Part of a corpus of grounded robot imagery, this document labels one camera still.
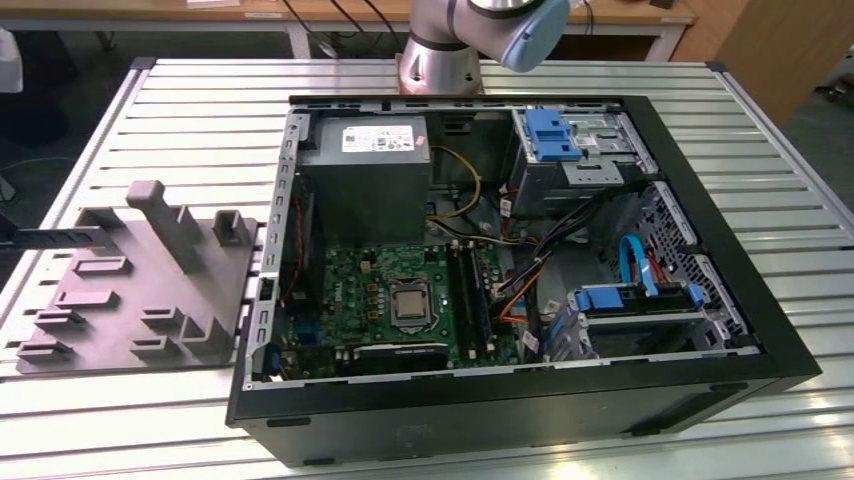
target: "black cable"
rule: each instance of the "black cable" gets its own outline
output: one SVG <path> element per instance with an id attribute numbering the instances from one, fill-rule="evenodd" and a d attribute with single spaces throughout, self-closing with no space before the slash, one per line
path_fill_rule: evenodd
<path id="1" fill-rule="evenodd" d="M 314 35 L 315 32 L 311 31 L 311 29 L 308 28 L 308 25 L 306 25 L 306 22 L 303 22 L 303 19 L 300 18 L 299 13 L 296 13 L 296 10 L 294 10 L 294 7 L 291 6 L 291 2 L 288 2 L 288 0 L 282 0 L 282 3 L 284 3 L 284 6 L 287 7 L 288 11 L 291 12 L 291 15 L 294 15 L 294 18 L 296 19 L 300 26 L 306 30 L 306 33 L 308 33 L 308 35 Z"/>
<path id="2" fill-rule="evenodd" d="M 587 8 L 587 26 L 585 27 L 585 35 L 593 35 L 594 25 L 597 24 L 597 17 L 593 13 L 593 7 L 590 6 L 589 0 L 582 1 L 585 2 L 585 7 Z"/>
<path id="3" fill-rule="evenodd" d="M 542 268 L 546 258 L 549 258 L 549 255 L 551 255 L 553 253 L 551 247 L 561 240 L 563 240 L 566 237 L 585 228 L 597 211 L 609 200 L 619 195 L 642 191 L 649 186 L 649 184 L 650 181 L 643 179 L 630 182 L 626 185 L 621 185 L 619 187 L 613 187 L 602 190 L 593 197 L 590 197 L 585 201 L 585 203 L 582 203 L 570 213 L 567 213 L 563 218 L 561 218 L 561 220 L 555 222 L 546 235 L 543 235 L 543 238 L 539 241 L 539 245 L 537 245 L 534 253 L 531 254 L 531 260 L 525 269 L 521 269 L 522 273 L 514 275 L 509 280 L 506 280 L 498 291 L 505 291 L 507 288 L 515 285 L 519 280 L 522 280 L 523 278 L 529 278 L 537 273 L 537 271 Z"/>
<path id="4" fill-rule="evenodd" d="M 459 204 L 459 196 L 455 195 L 454 196 L 454 210 L 461 210 L 462 206 Z M 473 235 L 481 235 L 481 228 L 478 228 L 478 224 L 475 223 L 475 221 L 471 219 L 471 217 L 469 216 L 467 212 L 463 212 L 459 217 L 463 219 L 463 221 L 466 222 L 466 224 L 471 227 L 474 234 Z"/>
<path id="5" fill-rule="evenodd" d="M 386 27 L 389 27 L 389 31 L 391 32 L 391 36 L 395 39 L 395 45 L 398 46 L 398 52 L 403 52 L 403 48 L 401 47 L 401 40 L 398 40 L 398 35 L 395 33 L 395 29 L 391 28 L 391 22 L 386 18 L 386 15 L 383 15 L 383 12 L 379 11 L 379 8 L 376 8 L 376 5 L 374 5 L 374 2 L 371 2 L 371 0 L 364 0 L 364 3 L 368 4 L 368 7 L 371 7 L 371 10 L 374 10 L 374 13 L 376 13 L 376 15 L 379 16 L 381 20 L 386 24 Z"/>
<path id="6" fill-rule="evenodd" d="M 362 25 L 359 25 L 359 22 L 356 22 L 356 20 L 350 16 L 350 14 L 347 13 L 347 10 L 342 8 L 340 4 L 338 3 L 338 0 L 330 0 L 330 2 L 332 2 L 332 5 L 335 5 L 335 8 L 338 8 L 338 11 L 342 12 L 342 15 L 347 17 L 347 20 L 350 20 L 350 23 L 352 23 L 352 26 L 356 27 L 356 30 L 364 33 L 364 28 L 362 28 Z"/>
<path id="7" fill-rule="evenodd" d="M 437 225 L 439 225 L 442 228 L 445 228 L 449 232 L 451 232 L 454 235 L 457 235 L 458 237 L 471 237 L 471 234 L 469 233 L 463 233 L 459 230 L 457 230 L 455 228 L 451 228 L 449 226 L 447 223 L 442 222 L 441 220 L 430 220 L 433 223 L 435 223 Z"/>

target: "white paper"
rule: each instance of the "white paper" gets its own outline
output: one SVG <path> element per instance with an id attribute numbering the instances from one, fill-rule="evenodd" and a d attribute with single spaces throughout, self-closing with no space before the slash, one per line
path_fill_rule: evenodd
<path id="1" fill-rule="evenodd" d="M 364 125 L 344 128 L 342 151 L 406 152 L 415 150 L 410 125 Z"/>

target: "wire bundle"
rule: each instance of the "wire bundle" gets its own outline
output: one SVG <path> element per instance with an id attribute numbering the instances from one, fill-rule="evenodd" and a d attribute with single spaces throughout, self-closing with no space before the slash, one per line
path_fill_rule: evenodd
<path id="1" fill-rule="evenodd" d="M 371 8 L 371 10 L 374 10 L 374 13 L 376 13 L 376 16 L 381 18 L 382 22 L 386 24 L 386 27 L 389 28 L 389 32 L 391 32 L 391 36 L 395 40 L 395 45 L 398 47 L 398 51 L 403 51 L 403 47 L 401 46 L 401 40 L 398 39 L 398 35 L 395 32 L 395 29 L 391 26 L 391 22 L 389 21 L 389 19 L 386 18 L 386 15 L 383 15 L 383 12 L 379 10 L 379 8 L 376 8 L 376 5 L 374 5 L 374 2 L 371 0 L 362 0 L 367 6 Z M 358 33 L 367 33 L 364 28 L 362 27 L 362 24 L 356 21 L 356 19 L 352 17 L 352 15 L 350 15 L 350 13 L 347 12 L 347 10 L 344 10 L 344 7 L 342 7 L 342 5 L 338 3 L 338 0 L 330 0 L 330 2 L 332 3 L 332 6 L 335 6 L 335 9 L 340 12 L 342 15 L 344 15 L 344 17 L 347 18 L 347 21 L 352 24 L 352 26 L 356 28 Z M 291 15 L 294 16 L 294 18 L 296 19 L 296 21 L 299 22 L 300 26 L 303 27 L 303 30 L 306 30 L 306 33 L 315 39 L 315 41 L 323 41 L 323 40 L 318 40 L 316 35 L 318 32 L 314 32 L 310 28 L 308 28 L 308 24 L 303 21 L 302 17 L 299 16 L 299 13 L 296 13 L 296 10 L 294 9 L 294 6 L 291 5 L 290 0 L 282 0 L 282 3 L 284 4 L 286 8 L 288 9 L 288 12 L 291 12 Z M 355 34 L 344 36 L 344 38 L 352 38 L 355 36 Z M 383 37 L 383 34 L 381 33 L 376 36 L 376 40 L 374 41 L 374 45 L 371 45 L 371 49 L 374 47 L 376 47 L 376 44 L 379 43 L 381 39 Z"/>

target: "blue plastic latch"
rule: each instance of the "blue plastic latch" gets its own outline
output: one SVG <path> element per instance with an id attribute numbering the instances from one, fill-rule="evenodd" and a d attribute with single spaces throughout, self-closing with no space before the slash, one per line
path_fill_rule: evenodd
<path id="1" fill-rule="evenodd" d="M 537 160 L 541 162 L 578 161 L 585 154 L 573 141 L 570 126 L 554 109 L 525 111 L 531 143 L 537 148 Z"/>
<path id="2" fill-rule="evenodd" d="M 590 297 L 590 303 L 595 310 L 619 310 L 623 308 L 623 299 L 617 287 L 594 287 L 585 289 Z"/>
<path id="3" fill-rule="evenodd" d="M 575 303 L 578 303 L 578 310 L 581 312 L 586 312 L 593 308 L 590 304 L 590 295 L 587 295 L 586 290 L 582 290 L 581 292 L 575 292 Z"/>
<path id="4" fill-rule="evenodd" d="M 691 297 L 691 301 L 694 302 L 694 306 L 697 308 L 701 308 L 703 306 L 703 303 L 706 303 L 703 288 L 695 283 L 689 283 L 687 291 L 689 291 L 689 297 Z"/>

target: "aluminum table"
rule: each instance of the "aluminum table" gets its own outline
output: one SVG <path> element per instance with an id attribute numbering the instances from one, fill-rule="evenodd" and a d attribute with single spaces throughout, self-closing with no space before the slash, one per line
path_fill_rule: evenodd
<path id="1" fill-rule="evenodd" d="M 266 219 L 288 97 L 390 94 L 394 74 L 382 60 L 139 61 L 43 227 L 70 226 L 84 206 L 135 218 L 124 191 L 142 179 L 159 179 L 195 218 L 238 208 Z M 650 97 L 824 375 L 678 435 L 291 470 L 223 423 L 231 368 L 18 375 L 18 344 L 68 265 L 68 252 L 27 252 L 0 296 L 0 479 L 854 475 L 854 218 L 730 75 L 703 64 L 603 62 L 518 75 L 485 63 L 483 81 L 495 94 Z"/>

